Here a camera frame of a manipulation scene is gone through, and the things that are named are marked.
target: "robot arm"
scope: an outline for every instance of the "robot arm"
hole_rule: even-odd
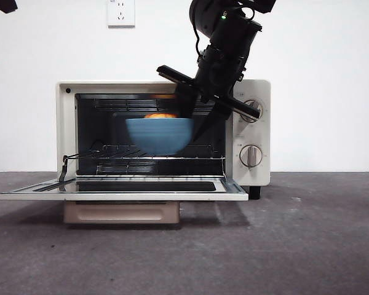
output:
[[[178,84],[176,94],[181,105],[181,116],[191,117],[196,100],[215,102],[195,138],[202,134],[216,119],[228,119],[232,111],[259,118],[259,110],[236,100],[232,90],[237,81],[244,77],[245,64],[250,46],[262,30],[253,21],[254,12],[270,12],[276,0],[193,0],[190,19],[197,36],[198,72],[190,78],[168,66],[160,66],[159,74]],[[242,8],[253,11],[247,18]],[[203,51],[198,50],[197,30],[210,38],[210,44]]]

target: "timer knob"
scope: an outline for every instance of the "timer knob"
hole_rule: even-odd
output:
[[[240,115],[240,116],[246,122],[249,122],[249,123],[257,122],[257,120],[259,120],[261,118],[261,116],[263,115],[263,106],[259,102],[257,102],[256,100],[247,100],[247,101],[245,101],[245,103],[248,104],[249,106],[259,110],[260,111],[260,117],[257,119],[257,118],[254,118],[254,117],[247,117],[245,115]]]
[[[246,167],[257,167],[263,159],[263,152],[261,149],[254,145],[244,146],[239,154],[240,161]]]

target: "oven control panel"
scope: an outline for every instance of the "oven control panel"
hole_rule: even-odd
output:
[[[260,110],[258,120],[232,115],[232,178],[241,186],[266,186],[271,179],[271,85],[265,80],[243,80],[234,97]]]

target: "white wall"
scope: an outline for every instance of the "white wall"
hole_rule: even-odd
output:
[[[163,64],[193,76],[190,2],[137,0],[135,29],[108,29],[105,0],[0,12],[0,171],[56,170],[58,81],[162,79]],[[369,170],[369,0],[359,2],[277,0],[257,16],[246,78],[272,83],[274,171]]]

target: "oven rack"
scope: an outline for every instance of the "oven rack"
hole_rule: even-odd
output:
[[[172,155],[150,155],[142,152],[137,146],[133,145],[104,145],[102,149],[91,150],[74,155],[65,155],[68,160],[119,160],[119,159],[138,159],[138,160],[221,160],[225,159],[218,152],[213,150],[210,144],[190,144],[176,156]]]
[[[129,167],[132,165],[142,165],[140,162],[142,160],[219,160],[223,163],[225,157],[218,151],[215,151],[211,144],[190,144],[176,156],[149,155],[148,153],[142,152],[138,146],[135,145],[104,145],[101,149],[89,150],[73,155],[64,155],[59,181],[64,181],[69,160],[102,160],[107,164],[126,160],[128,174]]]

